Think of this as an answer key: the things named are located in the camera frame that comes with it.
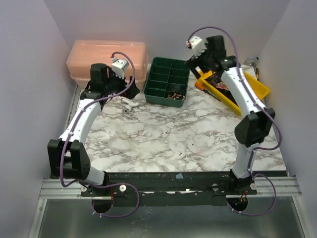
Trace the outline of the black mounting base plate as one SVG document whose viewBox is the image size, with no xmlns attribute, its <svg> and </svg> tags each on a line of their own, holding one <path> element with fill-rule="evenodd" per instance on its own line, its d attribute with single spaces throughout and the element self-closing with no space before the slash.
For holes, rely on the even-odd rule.
<svg viewBox="0 0 317 238">
<path fill-rule="evenodd" d="M 114 188 L 93 188 L 81 193 L 98 204 L 114 206 L 225 206 L 227 196 L 257 194 L 252 178 L 235 181 L 230 172 L 109 173 Z"/>
</svg>

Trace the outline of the metal clamp in corner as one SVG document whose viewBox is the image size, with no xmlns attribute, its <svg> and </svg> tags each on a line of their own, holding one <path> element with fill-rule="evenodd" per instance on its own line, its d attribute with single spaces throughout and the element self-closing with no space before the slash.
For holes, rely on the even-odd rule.
<svg viewBox="0 0 317 238">
<path fill-rule="evenodd" d="M 259 57 L 255 57 L 255 58 L 253 58 L 253 59 L 246 59 L 245 65 L 249 65 L 249 66 L 252 66 L 252 67 L 256 67 L 258 61 L 259 61 Z"/>
</svg>

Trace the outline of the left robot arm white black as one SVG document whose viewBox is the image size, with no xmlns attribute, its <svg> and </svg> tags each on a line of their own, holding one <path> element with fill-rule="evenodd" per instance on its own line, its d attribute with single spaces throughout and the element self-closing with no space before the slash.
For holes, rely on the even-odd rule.
<svg viewBox="0 0 317 238">
<path fill-rule="evenodd" d="M 62 186 L 68 186 L 64 179 L 69 178 L 73 182 L 91 184 L 99 196 L 109 192 L 107 173 L 91 166 L 84 144 L 93 122 L 109 99 L 116 96 L 134 98 L 139 93 L 133 75 L 128 83 L 125 81 L 124 73 L 128 66 L 125 59 L 114 59 L 111 65 L 92 64 L 90 82 L 80 95 L 74 118 L 59 139 L 49 141 L 51 172 L 60 178 Z"/>
</svg>

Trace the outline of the pink translucent storage box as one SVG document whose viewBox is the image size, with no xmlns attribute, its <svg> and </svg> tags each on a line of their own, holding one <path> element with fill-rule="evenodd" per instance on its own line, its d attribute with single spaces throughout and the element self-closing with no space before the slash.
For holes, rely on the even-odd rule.
<svg viewBox="0 0 317 238">
<path fill-rule="evenodd" d="M 143 42 L 77 40 L 66 62 L 70 77 L 80 88 L 85 88 L 90 81 L 91 65 L 95 63 L 111 65 L 110 57 L 114 52 L 125 53 L 132 60 L 136 72 L 135 83 L 142 91 L 145 87 L 149 60 Z"/>
</svg>

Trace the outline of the dark floral rose tie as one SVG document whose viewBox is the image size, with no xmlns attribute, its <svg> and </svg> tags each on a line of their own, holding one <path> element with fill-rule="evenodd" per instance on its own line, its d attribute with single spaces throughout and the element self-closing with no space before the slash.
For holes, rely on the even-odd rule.
<svg viewBox="0 0 317 238">
<path fill-rule="evenodd" d="M 185 95 L 182 92 L 171 91 L 169 92 L 167 98 L 172 100 L 183 101 L 185 100 Z"/>
</svg>

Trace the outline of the white ribbed handheld device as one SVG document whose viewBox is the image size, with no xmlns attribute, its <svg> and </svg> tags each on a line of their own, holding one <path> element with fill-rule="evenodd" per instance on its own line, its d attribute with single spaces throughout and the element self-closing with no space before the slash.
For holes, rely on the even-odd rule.
<svg viewBox="0 0 317 238">
<path fill-rule="evenodd" d="M 133 108 L 139 107 L 139 103 L 138 102 L 133 102 L 133 101 L 131 101 L 128 98 L 121 97 L 120 100 L 124 104 L 123 111 L 126 112 L 126 113 L 130 112 Z"/>
</svg>

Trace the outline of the colourful patterned tie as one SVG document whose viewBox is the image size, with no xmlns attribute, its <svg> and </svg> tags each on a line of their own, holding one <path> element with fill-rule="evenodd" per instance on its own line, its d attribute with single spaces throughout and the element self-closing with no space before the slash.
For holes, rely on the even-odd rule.
<svg viewBox="0 0 317 238">
<path fill-rule="evenodd" d="M 216 84 L 216 88 L 221 90 L 227 90 L 227 91 L 229 90 L 228 87 L 223 82 Z"/>
</svg>

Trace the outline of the yellow plastic tray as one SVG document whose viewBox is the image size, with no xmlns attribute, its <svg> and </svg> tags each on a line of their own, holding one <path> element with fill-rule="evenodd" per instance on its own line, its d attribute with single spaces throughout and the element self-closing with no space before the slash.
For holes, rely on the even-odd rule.
<svg viewBox="0 0 317 238">
<path fill-rule="evenodd" d="M 230 108 L 235 114 L 241 116 L 241 111 L 237 105 L 235 105 L 233 102 L 231 102 L 228 98 L 226 98 L 222 93 L 217 91 L 212 85 L 206 82 L 206 79 L 213 75 L 214 73 L 212 71 L 209 71 L 207 73 L 200 73 L 200 78 L 197 79 L 197 82 L 201 83 L 204 85 L 205 88 L 210 90 L 211 92 L 215 93 L 215 95 L 220 99 L 222 103 L 224 103 L 228 108 Z M 251 75 L 248 73 L 244 73 L 245 78 L 247 79 L 249 85 L 253 89 L 254 93 L 256 96 L 260 99 L 263 100 L 265 96 L 267 96 L 270 92 L 270 89 L 267 88 L 265 85 L 257 81 L 257 79 L 254 79 Z"/>
</svg>

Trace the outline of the green divided organizer tray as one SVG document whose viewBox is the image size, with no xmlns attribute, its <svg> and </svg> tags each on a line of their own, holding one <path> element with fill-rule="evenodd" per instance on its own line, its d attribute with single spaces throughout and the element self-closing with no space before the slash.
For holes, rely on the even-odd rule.
<svg viewBox="0 0 317 238">
<path fill-rule="evenodd" d="M 155 57 L 144 88 L 147 103 L 180 108 L 184 101 L 168 99 L 171 91 L 187 94 L 190 70 L 184 60 Z"/>
</svg>

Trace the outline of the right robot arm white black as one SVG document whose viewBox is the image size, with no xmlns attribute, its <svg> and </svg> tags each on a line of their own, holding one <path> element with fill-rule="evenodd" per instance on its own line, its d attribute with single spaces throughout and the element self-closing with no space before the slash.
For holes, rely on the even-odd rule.
<svg viewBox="0 0 317 238">
<path fill-rule="evenodd" d="M 255 150 L 259 149 L 268 136 L 275 117 L 274 109 L 266 108 L 253 92 L 236 56 L 228 56 L 222 35 L 208 37 L 206 40 L 191 36 L 187 47 L 193 55 L 186 65 L 196 77 L 199 67 L 203 73 L 212 71 L 229 89 L 240 109 L 242 120 L 234 129 L 239 143 L 236 161 L 229 172 L 228 189 L 239 194 L 252 182 L 251 166 Z"/>
</svg>

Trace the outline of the orange handled tool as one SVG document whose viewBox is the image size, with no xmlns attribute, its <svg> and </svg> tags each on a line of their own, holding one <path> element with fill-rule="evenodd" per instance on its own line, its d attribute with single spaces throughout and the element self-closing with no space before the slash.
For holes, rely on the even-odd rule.
<svg viewBox="0 0 317 238">
<path fill-rule="evenodd" d="M 203 84 L 201 84 L 199 82 L 196 82 L 195 83 L 195 87 L 197 89 L 199 89 L 200 91 L 202 91 L 202 92 L 204 92 L 206 94 L 209 94 L 210 96 L 212 96 L 213 98 L 215 98 L 216 100 L 218 100 L 220 102 L 220 99 L 215 95 L 215 93 L 213 93 L 210 90 L 208 90 L 207 88 L 205 88 Z"/>
</svg>

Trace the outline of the dark paisley tie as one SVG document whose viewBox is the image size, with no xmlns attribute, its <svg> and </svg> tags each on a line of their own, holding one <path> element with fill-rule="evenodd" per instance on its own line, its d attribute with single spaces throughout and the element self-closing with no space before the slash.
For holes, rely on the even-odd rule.
<svg viewBox="0 0 317 238">
<path fill-rule="evenodd" d="M 220 80 L 220 78 L 216 75 L 216 74 L 213 74 L 211 75 L 210 77 L 208 77 L 206 79 L 206 82 L 209 83 L 210 85 L 212 85 L 217 91 L 219 91 L 220 93 L 222 93 L 226 98 L 228 98 L 231 102 L 233 102 L 235 105 L 237 105 L 235 99 L 233 98 L 231 92 L 228 90 L 221 90 L 221 89 L 217 89 L 216 88 L 216 84 L 222 82 Z"/>
</svg>

